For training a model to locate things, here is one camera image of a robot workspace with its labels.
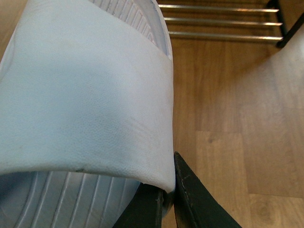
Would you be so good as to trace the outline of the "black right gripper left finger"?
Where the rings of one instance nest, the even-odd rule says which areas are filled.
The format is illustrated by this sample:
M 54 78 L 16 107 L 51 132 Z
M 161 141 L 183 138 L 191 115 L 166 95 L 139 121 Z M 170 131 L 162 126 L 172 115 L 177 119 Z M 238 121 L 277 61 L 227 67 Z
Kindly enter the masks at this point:
M 115 228 L 160 228 L 163 190 L 141 183 L 129 205 L 114 224 Z

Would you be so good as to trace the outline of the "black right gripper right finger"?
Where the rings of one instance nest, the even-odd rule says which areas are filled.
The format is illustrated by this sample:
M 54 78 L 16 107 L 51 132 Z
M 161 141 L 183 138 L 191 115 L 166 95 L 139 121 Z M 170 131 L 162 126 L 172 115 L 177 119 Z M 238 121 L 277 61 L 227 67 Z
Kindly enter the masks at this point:
M 179 228 L 241 227 L 201 183 L 182 156 L 174 153 L 176 188 L 174 212 Z

